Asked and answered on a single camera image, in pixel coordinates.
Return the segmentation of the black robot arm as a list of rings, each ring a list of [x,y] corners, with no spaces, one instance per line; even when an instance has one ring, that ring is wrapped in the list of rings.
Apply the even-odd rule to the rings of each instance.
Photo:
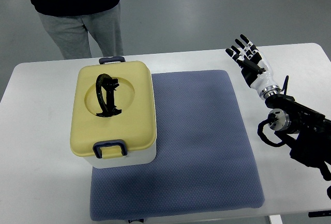
[[[330,181],[330,120],[285,94],[270,95],[265,104],[271,111],[258,125],[261,140],[272,147],[287,145],[292,159],[319,169]]]

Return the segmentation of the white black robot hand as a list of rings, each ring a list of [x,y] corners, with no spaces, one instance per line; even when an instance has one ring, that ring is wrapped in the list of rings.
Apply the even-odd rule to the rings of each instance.
[[[273,70],[264,54],[243,34],[235,42],[238,46],[231,46],[225,52],[241,68],[246,84],[263,100],[279,94],[281,88],[275,82]]]

